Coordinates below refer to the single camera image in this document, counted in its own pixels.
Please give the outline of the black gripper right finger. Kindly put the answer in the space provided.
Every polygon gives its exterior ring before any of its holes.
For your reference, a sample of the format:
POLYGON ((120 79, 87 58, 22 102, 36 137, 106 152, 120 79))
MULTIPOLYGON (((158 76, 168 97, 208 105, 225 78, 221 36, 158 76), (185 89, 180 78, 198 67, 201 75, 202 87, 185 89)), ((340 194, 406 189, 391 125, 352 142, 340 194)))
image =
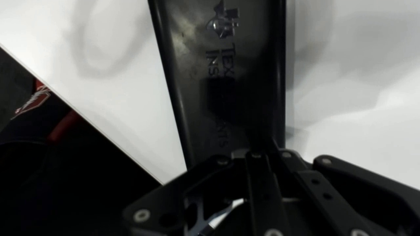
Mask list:
POLYGON ((420 236, 420 192, 335 156, 310 164, 281 150, 276 165, 288 186, 320 220, 322 236, 420 236))

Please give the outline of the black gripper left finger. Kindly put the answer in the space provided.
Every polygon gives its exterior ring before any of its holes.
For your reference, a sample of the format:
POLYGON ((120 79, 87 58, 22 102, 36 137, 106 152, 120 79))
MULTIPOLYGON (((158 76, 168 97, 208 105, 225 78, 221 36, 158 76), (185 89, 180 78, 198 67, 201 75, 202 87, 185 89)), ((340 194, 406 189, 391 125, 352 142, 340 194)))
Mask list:
POLYGON ((130 236, 288 236, 285 150, 215 155, 124 210, 130 236))

